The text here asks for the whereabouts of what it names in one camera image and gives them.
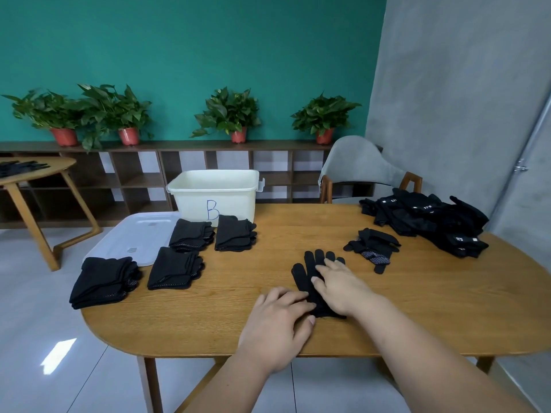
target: wooden table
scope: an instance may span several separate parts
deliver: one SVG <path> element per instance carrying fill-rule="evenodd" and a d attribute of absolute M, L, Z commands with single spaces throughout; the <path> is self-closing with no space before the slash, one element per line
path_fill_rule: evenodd
<path fill-rule="evenodd" d="M 155 358 L 214 357 L 216 364 L 177 411 L 182 411 L 235 352 L 261 292 L 296 289 L 290 270 L 304 251 L 333 250 L 357 276 L 458 353 L 479 357 L 527 354 L 551 346 L 551 277 L 533 259 L 485 233 L 490 247 L 478 259 L 459 259 L 421 237 L 395 235 L 401 251 L 383 275 L 362 256 L 342 251 L 358 230 L 374 227 L 357 205 L 263 204 L 256 208 L 252 250 L 201 253 L 206 268 L 188 290 L 147 289 L 150 267 L 124 301 L 82 310 L 90 330 L 107 344 L 138 356 L 149 411 L 162 411 Z M 380 357 L 353 321 L 319 319 L 299 356 Z"/>
<path fill-rule="evenodd" d="M 31 233 L 32 237 L 34 237 L 34 240 L 37 242 L 38 249 L 40 250 L 40 253 L 44 257 L 46 263 L 48 264 L 48 267 L 52 271 L 59 270 L 60 268 L 59 261 L 61 259 L 61 253 L 65 248 L 71 245 L 74 245 L 75 243 L 84 241 L 85 239 L 88 239 L 89 237 L 97 235 L 101 232 L 101 228 L 96 222 L 94 216 L 92 215 L 92 212 L 90 212 L 90 209 L 88 208 L 82 196 L 78 192 L 77 187 L 74 185 L 73 180 L 71 180 L 71 177 L 67 173 L 67 168 L 74 165 L 77 161 L 72 158 L 66 158 L 61 156 L 0 157 L 0 162 L 7 162 L 7 161 L 20 161 L 20 162 L 38 161 L 39 163 L 46 163 L 49 165 L 48 168 L 44 168 L 42 170 L 26 172 L 18 175 L 13 175 L 11 177 L 0 178 L 0 187 L 4 186 L 8 191 L 11 199 L 13 200 L 13 203 L 15 204 L 15 207 L 17 207 L 17 210 L 21 215 L 21 218 L 25 222 L 25 225 L 29 229 L 29 232 Z M 55 245 L 51 250 L 50 246 L 48 245 L 48 242 L 46 242 L 46 239 L 42 234 L 42 230 L 40 230 L 40 228 L 38 227 L 38 224 L 36 223 L 36 220 L 33 217 L 32 212 L 29 209 L 29 206 L 25 202 L 25 199 L 23 198 L 23 195 L 19 190 L 18 183 L 28 182 L 31 180 L 36 180 L 37 178 L 48 177 L 50 175 L 54 175 L 58 173 L 61 173 L 61 176 L 67 183 L 67 186 L 71 189 L 71 192 L 73 193 L 75 199 L 78 201 L 86 217 L 92 224 L 92 230 L 83 235 L 79 235 L 75 238 L 59 243 L 58 245 Z"/>

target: teal wall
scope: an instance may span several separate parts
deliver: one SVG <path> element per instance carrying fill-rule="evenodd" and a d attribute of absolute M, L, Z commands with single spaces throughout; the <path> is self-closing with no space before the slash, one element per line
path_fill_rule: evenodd
<path fill-rule="evenodd" d="M 251 139 L 300 139 L 289 117 L 311 97 L 342 95 L 363 134 L 386 0 L 2 0 L 0 93 L 128 83 L 151 108 L 156 139 L 189 139 L 214 89 L 251 88 L 263 125 Z M 225 134 L 203 139 L 227 139 Z M 0 140 L 51 140 L 11 116 Z"/>

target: white plastic bin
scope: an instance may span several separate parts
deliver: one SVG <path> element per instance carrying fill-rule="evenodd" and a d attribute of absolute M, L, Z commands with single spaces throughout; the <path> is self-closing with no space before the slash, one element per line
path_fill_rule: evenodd
<path fill-rule="evenodd" d="M 259 178 L 257 170 L 185 171 L 166 189 L 174 196 L 183 219 L 212 222 L 217 227 L 220 214 L 254 220 L 256 192 L 265 185 Z"/>

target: gray chair backrest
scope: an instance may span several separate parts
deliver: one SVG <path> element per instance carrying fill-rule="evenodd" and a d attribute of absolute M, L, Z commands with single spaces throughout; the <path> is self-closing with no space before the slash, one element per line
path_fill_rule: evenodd
<path fill-rule="evenodd" d="M 327 175 L 334 183 L 374 182 L 399 187 L 405 171 L 385 161 L 377 147 L 360 136 L 338 139 L 321 168 L 321 178 Z"/>

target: right hand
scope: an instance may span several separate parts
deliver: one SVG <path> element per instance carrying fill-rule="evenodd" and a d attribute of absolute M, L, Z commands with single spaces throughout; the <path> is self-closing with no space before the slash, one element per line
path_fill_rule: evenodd
<path fill-rule="evenodd" d="M 325 266 L 316 265 L 323 280 L 312 277 L 314 288 L 334 312 L 354 316 L 358 305 L 375 293 L 343 263 L 327 258 L 324 262 Z"/>

